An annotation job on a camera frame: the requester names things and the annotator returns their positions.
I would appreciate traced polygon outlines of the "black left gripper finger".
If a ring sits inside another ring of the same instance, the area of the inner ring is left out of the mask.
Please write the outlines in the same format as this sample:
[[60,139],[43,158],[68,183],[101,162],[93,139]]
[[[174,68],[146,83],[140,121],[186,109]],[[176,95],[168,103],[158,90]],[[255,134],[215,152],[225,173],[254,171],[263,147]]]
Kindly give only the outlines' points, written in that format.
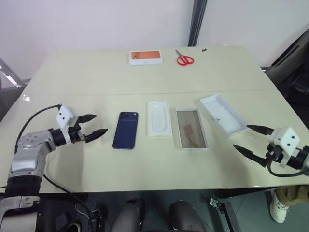
[[85,136],[84,136],[84,141],[85,141],[86,143],[89,143],[89,142],[91,142],[91,141],[93,141],[93,140],[96,140],[96,139],[98,139],[99,137],[103,136],[107,131],[108,131],[108,129],[98,129],[98,130],[92,132],[92,133],[89,134],[89,135],[85,135]]
[[82,116],[79,116],[78,119],[77,119],[77,123],[80,124],[80,123],[86,123],[86,122],[89,122],[91,121],[92,119],[96,118],[97,115],[94,115],[94,114],[86,114],[86,115],[82,115]]

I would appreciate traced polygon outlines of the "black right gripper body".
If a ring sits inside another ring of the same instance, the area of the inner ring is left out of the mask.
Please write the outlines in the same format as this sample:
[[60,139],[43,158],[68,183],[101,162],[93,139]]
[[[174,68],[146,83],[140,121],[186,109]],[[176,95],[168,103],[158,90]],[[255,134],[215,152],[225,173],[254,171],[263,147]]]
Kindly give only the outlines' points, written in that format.
[[269,144],[267,146],[267,152],[265,158],[258,158],[257,163],[261,166],[266,167],[271,164],[272,161],[277,162],[277,159],[282,155],[282,148],[278,145]]

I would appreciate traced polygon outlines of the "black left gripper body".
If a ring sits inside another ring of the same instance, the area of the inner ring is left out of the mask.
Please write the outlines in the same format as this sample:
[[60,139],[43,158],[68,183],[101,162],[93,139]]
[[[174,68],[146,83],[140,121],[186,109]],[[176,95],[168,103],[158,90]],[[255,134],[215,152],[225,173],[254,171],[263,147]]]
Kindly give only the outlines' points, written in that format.
[[85,141],[85,135],[81,132],[81,123],[85,123],[82,117],[79,117],[73,126],[69,126],[68,133],[72,143]]

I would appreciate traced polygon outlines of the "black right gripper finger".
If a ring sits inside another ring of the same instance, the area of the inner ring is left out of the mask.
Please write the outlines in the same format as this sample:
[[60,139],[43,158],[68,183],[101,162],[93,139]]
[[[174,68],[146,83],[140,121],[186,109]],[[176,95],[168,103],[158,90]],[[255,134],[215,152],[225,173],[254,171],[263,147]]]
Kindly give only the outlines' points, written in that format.
[[243,156],[245,156],[246,158],[254,161],[254,162],[257,162],[257,163],[260,163],[260,157],[255,155],[252,151],[244,148],[244,147],[241,147],[239,145],[233,145],[233,147],[238,151],[240,152]]
[[274,131],[272,128],[260,125],[247,125],[247,128],[263,135],[271,135]]

